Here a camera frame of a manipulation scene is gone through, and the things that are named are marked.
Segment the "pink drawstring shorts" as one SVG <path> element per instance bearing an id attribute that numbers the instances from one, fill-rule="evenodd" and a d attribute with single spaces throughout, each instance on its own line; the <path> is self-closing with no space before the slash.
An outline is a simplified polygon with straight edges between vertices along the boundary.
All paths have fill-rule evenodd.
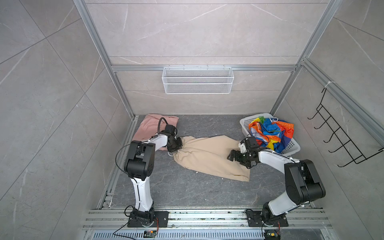
<path id="1" fill-rule="evenodd" d="M 159 114 L 148 114 L 142 120 L 138 130 L 133 136 L 132 142 L 147 142 L 153 136 L 156 137 L 157 133 L 160 133 L 165 129 L 167 124 L 177 126 L 179 118 L 176 116 L 163 116 Z M 167 151 L 167 141 L 163 147 L 156 147 L 156 150 Z"/>

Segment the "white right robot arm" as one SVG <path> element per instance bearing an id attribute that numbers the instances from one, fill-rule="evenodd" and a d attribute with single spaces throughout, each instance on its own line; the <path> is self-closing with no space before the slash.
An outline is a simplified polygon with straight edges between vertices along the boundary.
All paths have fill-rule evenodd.
<path id="1" fill-rule="evenodd" d="M 248 169 L 255 164 L 265 164 L 284 174 L 285 192 L 263 205 L 260 216 L 263 226 L 276 224 L 283 226 L 283 218 L 288 212 L 326 196 L 325 187 L 315 164 L 310 160 L 299 161 L 271 150 L 246 153 L 232 150 L 227 159 L 236 161 Z"/>

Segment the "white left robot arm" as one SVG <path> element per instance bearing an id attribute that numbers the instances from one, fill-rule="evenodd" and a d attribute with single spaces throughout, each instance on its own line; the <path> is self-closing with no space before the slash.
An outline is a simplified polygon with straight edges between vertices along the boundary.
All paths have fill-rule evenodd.
<path id="1" fill-rule="evenodd" d="M 178 130 L 168 123 L 165 117 L 160 117 L 157 131 L 149 140 L 131 141 L 119 150 L 128 148 L 123 167 L 120 171 L 128 175 L 134 187 L 135 205 L 129 214 L 129 228 L 150 227 L 159 224 L 154 209 L 154 201 L 150 190 L 150 176 L 154 170 L 155 152 L 166 148 L 169 153 L 174 153 L 182 148 L 182 139 L 177 137 Z"/>

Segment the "beige shorts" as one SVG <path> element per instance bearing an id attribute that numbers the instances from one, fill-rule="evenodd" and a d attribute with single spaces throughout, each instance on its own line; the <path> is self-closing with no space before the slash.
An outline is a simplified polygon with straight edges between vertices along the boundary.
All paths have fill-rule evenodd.
<path id="1" fill-rule="evenodd" d="M 232 150 L 239 151 L 239 141 L 227 136 L 210 138 L 182 137 L 182 148 L 173 154 L 180 166 L 196 172 L 241 182 L 250 181 L 250 170 L 229 161 Z"/>

